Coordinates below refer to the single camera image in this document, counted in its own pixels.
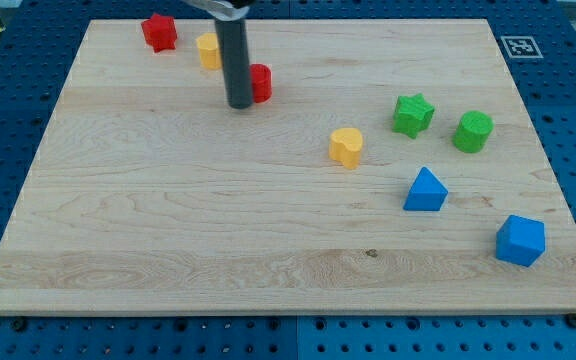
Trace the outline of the silver metal rod mount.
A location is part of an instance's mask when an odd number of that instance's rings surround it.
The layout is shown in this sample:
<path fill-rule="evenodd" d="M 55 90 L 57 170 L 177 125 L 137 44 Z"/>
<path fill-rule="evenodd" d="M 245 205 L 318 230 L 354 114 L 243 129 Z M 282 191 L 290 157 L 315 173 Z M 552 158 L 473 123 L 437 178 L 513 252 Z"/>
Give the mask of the silver metal rod mount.
<path fill-rule="evenodd" d="M 182 0 L 184 3 L 204 10 L 221 21 L 244 18 L 255 0 Z"/>

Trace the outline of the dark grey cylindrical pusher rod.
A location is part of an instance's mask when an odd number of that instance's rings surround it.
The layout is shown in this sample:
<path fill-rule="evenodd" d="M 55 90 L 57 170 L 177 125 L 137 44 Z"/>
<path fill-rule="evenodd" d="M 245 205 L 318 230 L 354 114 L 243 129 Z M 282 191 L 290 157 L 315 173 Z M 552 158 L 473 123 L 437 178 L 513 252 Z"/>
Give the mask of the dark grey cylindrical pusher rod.
<path fill-rule="evenodd" d="M 215 19 L 214 24 L 228 105 L 246 109 L 253 104 L 253 90 L 245 19 Z"/>

